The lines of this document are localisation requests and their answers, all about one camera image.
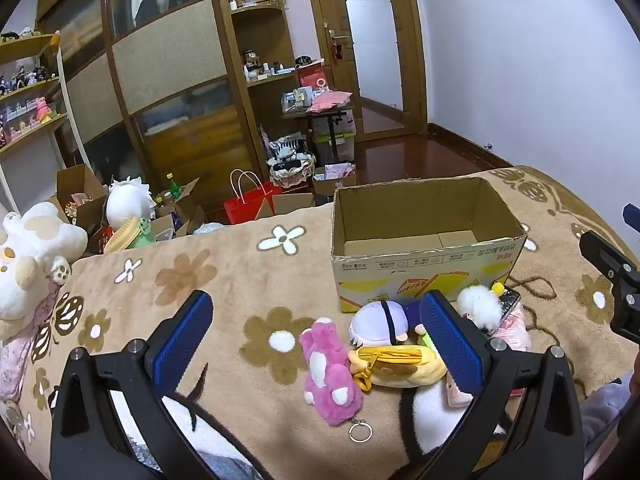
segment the white bag handle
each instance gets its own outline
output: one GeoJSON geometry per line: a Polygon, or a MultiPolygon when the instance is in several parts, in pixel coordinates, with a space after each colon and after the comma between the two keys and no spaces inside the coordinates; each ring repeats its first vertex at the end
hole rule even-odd
{"type": "Polygon", "coordinates": [[[242,200],[243,204],[246,204],[246,202],[244,201],[244,197],[242,196],[242,189],[240,187],[240,179],[245,175],[251,180],[251,182],[253,182],[255,184],[256,189],[258,188],[258,186],[260,186],[262,188],[262,192],[264,193],[264,195],[267,196],[267,192],[264,190],[264,186],[260,182],[260,179],[258,178],[258,176],[253,171],[243,171],[243,170],[240,170],[239,168],[235,168],[231,172],[231,174],[229,174],[229,183],[231,184],[231,189],[234,190],[234,193],[236,194],[236,197],[239,198],[240,200],[242,200]],[[239,171],[241,173],[241,175],[238,177],[238,190],[236,190],[236,188],[234,187],[234,181],[233,181],[233,176],[234,176],[234,173],[236,171],[239,171]]]}

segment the black strap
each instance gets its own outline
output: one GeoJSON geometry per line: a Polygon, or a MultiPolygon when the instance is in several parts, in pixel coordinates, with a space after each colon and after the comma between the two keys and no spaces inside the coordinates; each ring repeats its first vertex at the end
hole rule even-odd
{"type": "Polygon", "coordinates": [[[391,311],[389,310],[388,304],[386,304],[385,300],[380,301],[382,305],[382,310],[385,311],[386,316],[386,324],[389,327],[389,341],[393,346],[396,346],[398,342],[396,341],[396,327],[394,326],[394,320],[391,317],[391,311]]]}

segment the white plush toy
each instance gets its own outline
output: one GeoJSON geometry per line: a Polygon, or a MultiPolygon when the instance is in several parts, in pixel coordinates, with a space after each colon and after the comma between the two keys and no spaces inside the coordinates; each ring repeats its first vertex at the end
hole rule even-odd
{"type": "Polygon", "coordinates": [[[455,305],[460,316],[466,316],[489,334],[495,332],[502,319],[502,307],[496,294],[484,285],[463,288],[455,305]]]}
{"type": "Polygon", "coordinates": [[[63,222],[52,203],[43,202],[22,217],[8,213],[0,228],[0,341],[32,320],[49,293],[48,279],[63,285],[87,245],[84,229],[63,222]]]}
{"type": "Polygon", "coordinates": [[[114,181],[109,186],[107,221],[113,230],[117,231],[134,216],[151,220],[154,217],[155,206],[149,184],[142,184],[140,177],[132,179],[128,176],[126,180],[114,181]]]}

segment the metal key ring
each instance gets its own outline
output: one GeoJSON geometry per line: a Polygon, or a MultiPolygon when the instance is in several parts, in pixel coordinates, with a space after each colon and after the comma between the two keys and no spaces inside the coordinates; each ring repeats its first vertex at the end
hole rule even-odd
{"type": "Polygon", "coordinates": [[[357,420],[356,418],[352,418],[351,420],[353,421],[353,424],[349,428],[349,438],[351,440],[353,440],[355,443],[362,444],[363,442],[366,442],[367,440],[369,440],[373,436],[373,428],[371,427],[371,425],[366,420],[357,420]],[[365,428],[367,428],[369,430],[369,434],[363,440],[358,440],[357,438],[355,438],[351,434],[351,432],[354,430],[354,428],[357,428],[358,426],[364,426],[365,428]]]}

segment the yellow plush toy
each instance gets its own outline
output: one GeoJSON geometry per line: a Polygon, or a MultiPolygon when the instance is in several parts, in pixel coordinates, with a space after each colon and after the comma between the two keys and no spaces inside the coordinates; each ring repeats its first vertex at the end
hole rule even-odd
{"type": "Polygon", "coordinates": [[[426,346],[361,346],[349,352],[353,380],[364,392],[372,384],[392,388],[414,388],[433,384],[447,373],[447,367],[426,346]]]}

